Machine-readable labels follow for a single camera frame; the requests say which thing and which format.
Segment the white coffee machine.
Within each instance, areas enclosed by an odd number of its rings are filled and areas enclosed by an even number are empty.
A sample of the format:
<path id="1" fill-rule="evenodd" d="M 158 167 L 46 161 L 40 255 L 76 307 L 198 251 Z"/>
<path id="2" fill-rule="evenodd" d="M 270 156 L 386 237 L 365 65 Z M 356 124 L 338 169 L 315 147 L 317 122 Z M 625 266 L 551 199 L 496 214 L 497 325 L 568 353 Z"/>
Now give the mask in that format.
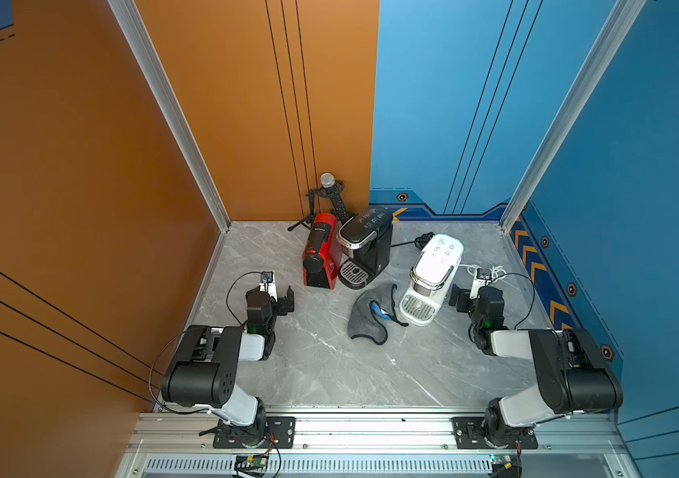
<path id="1" fill-rule="evenodd" d="M 425 327 L 440 311 L 461 264 L 462 242 L 435 234 L 410 270 L 411 283 L 397 303 L 397 314 L 411 325 Z"/>

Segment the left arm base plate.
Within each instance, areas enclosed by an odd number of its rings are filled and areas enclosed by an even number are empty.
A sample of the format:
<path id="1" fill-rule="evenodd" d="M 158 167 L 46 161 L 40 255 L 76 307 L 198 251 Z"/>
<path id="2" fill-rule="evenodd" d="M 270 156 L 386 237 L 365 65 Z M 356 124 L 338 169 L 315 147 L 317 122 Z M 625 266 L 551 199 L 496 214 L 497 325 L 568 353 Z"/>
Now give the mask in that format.
<path id="1" fill-rule="evenodd" d="M 267 416 L 258 425 L 239 427 L 219 424 L 211 432 L 214 434 L 213 446 L 216 449 L 291 449 L 294 445 L 297 420 L 294 416 Z"/>

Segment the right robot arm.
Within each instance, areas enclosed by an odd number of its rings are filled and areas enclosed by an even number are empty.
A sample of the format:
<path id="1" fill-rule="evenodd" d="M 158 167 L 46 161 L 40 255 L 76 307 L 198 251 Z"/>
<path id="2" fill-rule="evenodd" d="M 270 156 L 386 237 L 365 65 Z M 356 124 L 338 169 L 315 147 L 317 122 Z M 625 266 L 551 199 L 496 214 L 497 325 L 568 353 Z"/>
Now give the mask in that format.
<path id="1" fill-rule="evenodd" d="M 457 429 L 478 447 L 530 445 L 537 425 L 576 413 L 617 410 L 624 392 L 592 335 L 584 329 L 511 330 L 504 324 L 503 292 L 452 286 L 449 305 L 471 320 L 468 338 L 489 357 L 528 360 L 536 382 L 494 398 L 481 422 Z"/>

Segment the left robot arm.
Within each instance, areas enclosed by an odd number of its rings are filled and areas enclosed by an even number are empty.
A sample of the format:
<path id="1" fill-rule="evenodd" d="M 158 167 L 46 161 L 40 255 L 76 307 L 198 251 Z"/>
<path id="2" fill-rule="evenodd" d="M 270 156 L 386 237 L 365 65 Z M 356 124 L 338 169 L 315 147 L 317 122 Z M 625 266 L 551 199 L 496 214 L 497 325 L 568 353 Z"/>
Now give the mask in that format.
<path id="1" fill-rule="evenodd" d="M 220 447 L 274 446 L 281 422 L 271 424 L 261 398 L 237 384 L 240 362 L 270 358 L 276 344 L 277 318 L 295 311 L 288 288 L 278 297 L 265 287 L 245 295 L 247 321 L 238 327 L 191 326 L 180 335 L 160 386 L 163 409 L 177 414 L 207 413 L 219 424 L 208 430 Z"/>

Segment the grey blue cleaning cloth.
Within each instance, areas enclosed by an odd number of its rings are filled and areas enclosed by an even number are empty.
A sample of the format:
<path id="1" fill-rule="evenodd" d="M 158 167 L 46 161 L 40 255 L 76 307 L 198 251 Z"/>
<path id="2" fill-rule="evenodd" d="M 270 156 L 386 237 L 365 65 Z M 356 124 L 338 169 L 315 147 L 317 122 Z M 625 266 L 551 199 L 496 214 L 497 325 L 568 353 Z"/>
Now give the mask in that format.
<path id="1" fill-rule="evenodd" d="M 397 316 L 396 292 L 397 284 L 385 283 L 361 293 L 353 303 L 347 323 L 347 334 L 351 340 L 368 339 L 382 346 L 389 338 L 387 323 L 409 326 Z"/>

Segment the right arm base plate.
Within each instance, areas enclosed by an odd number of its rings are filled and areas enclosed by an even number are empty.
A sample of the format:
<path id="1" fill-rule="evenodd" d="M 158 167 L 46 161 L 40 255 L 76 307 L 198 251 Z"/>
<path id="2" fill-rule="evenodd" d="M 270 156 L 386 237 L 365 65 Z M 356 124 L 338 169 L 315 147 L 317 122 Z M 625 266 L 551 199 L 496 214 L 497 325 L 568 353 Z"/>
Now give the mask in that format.
<path id="1" fill-rule="evenodd" d="M 516 449 L 522 451 L 539 448 L 532 427 L 510 427 L 499 421 L 490 425 L 485 417 L 456 416 L 451 419 L 452 431 L 458 449 Z"/>

